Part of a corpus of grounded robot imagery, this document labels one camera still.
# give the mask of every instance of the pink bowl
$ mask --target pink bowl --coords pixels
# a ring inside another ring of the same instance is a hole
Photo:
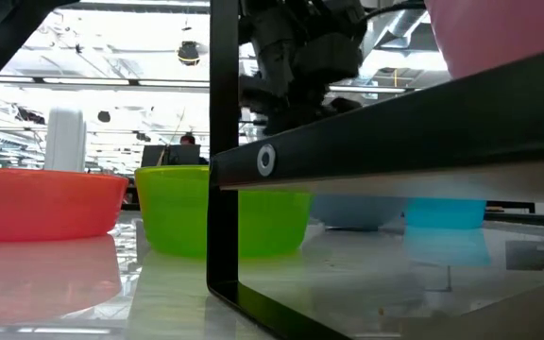
[[[127,185],[113,176],[0,169],[0,242],[104,235]]]
[[[435,39],[455,78],[544,52],[544,1],[425,3]]]

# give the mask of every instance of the black pole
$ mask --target black pole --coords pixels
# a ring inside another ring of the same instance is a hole
[[[238,146],[237,0],[211,2],[209,119],[211,165],[207,218],[207,284],[238,281],[238,193],[221,191],[214,156]]]

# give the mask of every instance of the plastic bowl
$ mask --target plastic bowl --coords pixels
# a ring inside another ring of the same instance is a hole
[[[69,240],[114,227],[128,180],[0,169],[0,242]]]
[[[207,244],[209,167],[177,165],[136,171],[146,239],[158,251],[204,258]],[[311,195],[239,193],[241,257],[295,251],[305,234]]]
[[[412,198],[406,209],[409,228],[476,229],[484,222],[486,201]]]
[[[317,195],[310,216],[327,227],[376,230],[400,216],[406,198],[370,195]]]
[[[465,77],[544,52],[544,2],[425,0],[450,74]]]

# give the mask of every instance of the table surface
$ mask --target table surface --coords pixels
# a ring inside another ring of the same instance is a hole
[[[270,338],[210,296],[204,262],[150,251],[138,213],[124,212],[110,235],[0,244],[0,339]],[[241,278],[357,339],[473,339],[480,330],[538,339],[544,331],[539,227],[312,224],[300,252],[243,261]]]

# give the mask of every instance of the orange bowl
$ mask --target orange bowl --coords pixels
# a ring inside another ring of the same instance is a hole
[[[106,234],[126,178],[0,169],[0,242],[69,240]]]

